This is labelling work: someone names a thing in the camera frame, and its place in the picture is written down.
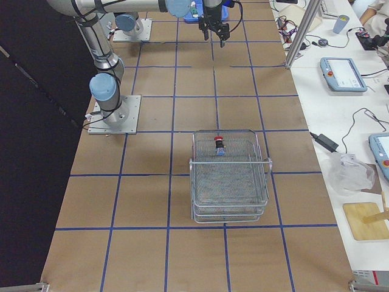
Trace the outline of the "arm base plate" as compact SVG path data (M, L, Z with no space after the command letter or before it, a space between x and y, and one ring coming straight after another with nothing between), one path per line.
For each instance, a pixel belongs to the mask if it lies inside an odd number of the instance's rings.
M107 119L102 120L100 106L94 104L96 115L92 115L89 134L136 134L139 120L141 96L121 96L122 104Z
M123 19L116 20L116 31L113 42L138 43L149 42L151 36L152 19Z

